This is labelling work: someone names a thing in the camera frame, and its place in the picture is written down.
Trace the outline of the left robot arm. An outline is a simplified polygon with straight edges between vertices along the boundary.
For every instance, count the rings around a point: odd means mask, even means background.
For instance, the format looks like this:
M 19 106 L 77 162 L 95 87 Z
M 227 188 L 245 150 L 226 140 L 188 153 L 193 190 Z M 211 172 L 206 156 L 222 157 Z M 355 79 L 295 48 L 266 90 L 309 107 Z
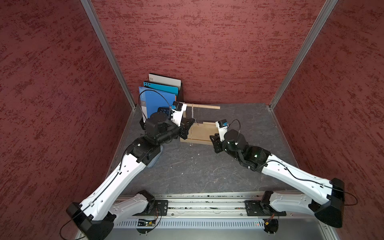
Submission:
M 85 238 L 103 240 L 117 223 L 136 214 L 154 212 L 155 198 L 147 191 L 120 203 L 116 200 L 142 170 L 154 165 L 163 151 L 162 145 L 173 139 L 186 139 L 194 122 L 178 111 L 170 116 L 157 112 L 141 121 L 145 134 L 127 147 L 118 166 L 92 194 L 67 208 L 71 222 Z

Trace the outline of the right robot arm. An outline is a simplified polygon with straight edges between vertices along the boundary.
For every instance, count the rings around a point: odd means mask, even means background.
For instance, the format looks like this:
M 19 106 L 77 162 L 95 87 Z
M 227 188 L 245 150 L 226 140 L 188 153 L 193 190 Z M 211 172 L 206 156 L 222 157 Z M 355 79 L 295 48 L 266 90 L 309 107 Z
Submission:
M 345 183 L 342 180 L 320 178 L 296 168 L 261 147 L 249 145 L 236 130 L 215 134 L 210 140 L 215 153 L 225 152 L 242 167 L 278 179 L 300 191 L 298 195 L 266 191 L 260 205 L 267 213 L 302 213 L 334 228 L 343 226 Z

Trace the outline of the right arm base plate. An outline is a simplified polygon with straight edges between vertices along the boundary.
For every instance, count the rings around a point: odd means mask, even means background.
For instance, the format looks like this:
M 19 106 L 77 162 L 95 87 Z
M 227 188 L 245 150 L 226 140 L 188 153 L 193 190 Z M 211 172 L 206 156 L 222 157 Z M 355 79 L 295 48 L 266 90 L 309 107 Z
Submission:
M 270 201 L 245 201 L 248 217 L 285 217 L 286 212 L 278 212 L 270 206 Z

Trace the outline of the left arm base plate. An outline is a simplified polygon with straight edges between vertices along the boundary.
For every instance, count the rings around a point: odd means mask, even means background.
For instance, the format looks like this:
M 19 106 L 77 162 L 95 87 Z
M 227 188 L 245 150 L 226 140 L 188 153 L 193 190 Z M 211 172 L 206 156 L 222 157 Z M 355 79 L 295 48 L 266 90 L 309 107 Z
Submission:
M 144 216 L 161 215 L 166 216 L 168 213 L 169 201 L 168 200 L 151 200 L 148 202 L 145 211 L 142 212 Z

